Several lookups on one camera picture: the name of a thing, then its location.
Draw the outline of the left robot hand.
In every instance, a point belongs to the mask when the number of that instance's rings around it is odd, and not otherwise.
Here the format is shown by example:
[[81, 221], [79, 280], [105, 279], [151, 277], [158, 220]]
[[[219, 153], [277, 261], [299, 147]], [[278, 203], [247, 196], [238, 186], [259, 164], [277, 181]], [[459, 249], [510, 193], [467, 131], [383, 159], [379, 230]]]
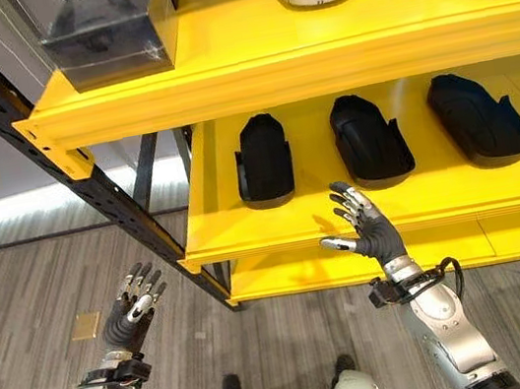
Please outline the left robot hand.
[[162, 273], [153, 263], [140, 262], [123, 277], [102, 333], [111, 351], [135, 354], [142, 349], [166, 288]]

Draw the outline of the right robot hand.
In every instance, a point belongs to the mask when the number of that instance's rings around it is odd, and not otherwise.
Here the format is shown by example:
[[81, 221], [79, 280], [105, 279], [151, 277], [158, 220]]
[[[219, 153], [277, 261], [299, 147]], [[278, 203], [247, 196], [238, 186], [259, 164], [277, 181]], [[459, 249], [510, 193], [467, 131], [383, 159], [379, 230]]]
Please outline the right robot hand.
[[344, 181], [332, 182], [329, 186], [329, 198], [338, 204], [334, 214], [353, 226], [357, 238], [325, 236], [320, 239], [323, 248], [374, 258], [382, 268], [408, 255], [401, 234], [368, 197]]

